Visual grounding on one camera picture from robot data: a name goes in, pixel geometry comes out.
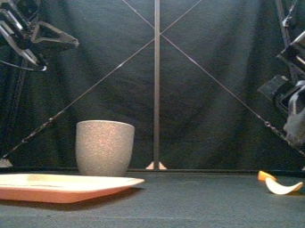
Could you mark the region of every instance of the orange tray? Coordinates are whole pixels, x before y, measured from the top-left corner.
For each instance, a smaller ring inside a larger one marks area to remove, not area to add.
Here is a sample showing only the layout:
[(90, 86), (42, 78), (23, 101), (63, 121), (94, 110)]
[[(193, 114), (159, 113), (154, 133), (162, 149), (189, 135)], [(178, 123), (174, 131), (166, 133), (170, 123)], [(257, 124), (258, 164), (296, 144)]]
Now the orange tray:
[(143, 182), (129, 177), (0, 175), (0, 200), (72, 203), (118, 193)]

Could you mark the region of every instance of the speckled cup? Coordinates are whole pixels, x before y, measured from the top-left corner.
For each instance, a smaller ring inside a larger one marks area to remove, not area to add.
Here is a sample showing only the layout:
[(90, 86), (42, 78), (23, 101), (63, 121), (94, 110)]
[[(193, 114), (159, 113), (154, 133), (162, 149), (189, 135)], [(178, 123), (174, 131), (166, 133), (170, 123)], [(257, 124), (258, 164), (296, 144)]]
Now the speckled cup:
[(76, 125), (76, 162), (82, 175), (125, 176), (129, 168), (135, 127), (108, 120)]

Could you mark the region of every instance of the metal pole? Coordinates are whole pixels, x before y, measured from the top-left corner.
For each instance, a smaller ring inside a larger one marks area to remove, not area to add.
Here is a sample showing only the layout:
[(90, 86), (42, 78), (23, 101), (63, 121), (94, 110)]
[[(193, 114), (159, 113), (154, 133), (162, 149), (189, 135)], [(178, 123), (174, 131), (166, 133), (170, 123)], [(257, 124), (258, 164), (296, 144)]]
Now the metal pole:
[(159, 0), (155, 0), (154, 169), (159, 169)]

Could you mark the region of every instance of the black backdrop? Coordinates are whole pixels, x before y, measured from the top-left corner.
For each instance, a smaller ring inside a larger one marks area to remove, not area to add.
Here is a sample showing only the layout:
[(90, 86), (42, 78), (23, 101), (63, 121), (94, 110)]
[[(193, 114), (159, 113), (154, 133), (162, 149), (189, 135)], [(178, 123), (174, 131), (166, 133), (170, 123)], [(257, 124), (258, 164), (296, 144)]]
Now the black backdrop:
[[(80, 46), (52, 56), (47, 73), (27, 73), (9, 129), (3, 110), (1, 135), (11, 130), (4, 151), (104, 80), (12, 154), (15, 166), (75, 167), (76, 123), (110, 119), (137, 128), (131, 168), (150, 164), (158, 146), (158, 158), (173, 169), (302, 169), (304, 158), (264, 122), (282, 130), (286, 120), (257, 91), (276, 75), (289, 76), (276, 58), (284, 45), (274, 1), (161, 1), (159, 142), (155, 1), (42, 1), (40, 20)], [(5, 109), (15, 75), (1, 66)]]

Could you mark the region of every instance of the dark table surface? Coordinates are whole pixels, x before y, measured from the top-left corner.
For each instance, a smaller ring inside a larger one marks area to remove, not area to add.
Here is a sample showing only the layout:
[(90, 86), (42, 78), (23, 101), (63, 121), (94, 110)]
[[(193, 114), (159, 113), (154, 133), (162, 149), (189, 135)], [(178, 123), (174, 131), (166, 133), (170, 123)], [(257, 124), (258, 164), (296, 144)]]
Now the dark table surface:
[[(257, 174), (131, 172), (145, 183), (71, 204), (0, 200), (0, 227), (305, 227), (304, 188), (276, 195)], [(300, 177), (280, 176), (292, 185)]]

